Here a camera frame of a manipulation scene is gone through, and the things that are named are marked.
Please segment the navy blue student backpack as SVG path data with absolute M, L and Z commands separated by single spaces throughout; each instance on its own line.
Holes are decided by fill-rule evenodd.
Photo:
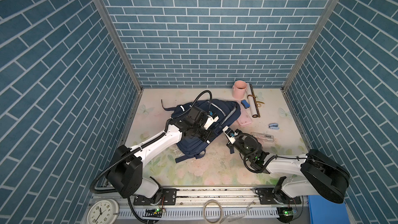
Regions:
M 176 158 L 180 163 L 187 159 L 203 158 L 207 146 L 240 117 L 240 106 L 235 101 L 199 100 L 197 102 L 164 108 L 172 111 L 170 124 L 182 132 L 177 147 L 183 156 Z

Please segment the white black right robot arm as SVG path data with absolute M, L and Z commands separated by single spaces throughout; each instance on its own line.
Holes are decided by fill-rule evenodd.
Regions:
M 271 155 L 262 149 L 252 135 L 229 127 L 223 129 L 231 152 L 237 150 L 245 168 L 255 174 L 283 173 L 272 190 L 273 199 L 279 204 L 288 204 L 301 196 L 322 196 L 341 204 L 349 187 L 349 172 L 334 160 L 316 149 L 293 156 Z

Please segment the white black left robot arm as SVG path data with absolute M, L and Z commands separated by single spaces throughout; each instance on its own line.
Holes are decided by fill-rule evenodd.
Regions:
M 210 127 L 218 120 L 216 113 L 205 112 L 196 106 L 180 117 L 169 119 L 165 130 L 151 140 L 132 147 L 122 145 L 117 148 L 109 166 L 110 170 L 105 173 L 106 179 L 122 198 L 143 196 L 151 204 L 158 204 L 163 188 L 153 177 L 143 177 L 144 167 L 183 138 L 197 136 L 201 141 L 208 141 Z

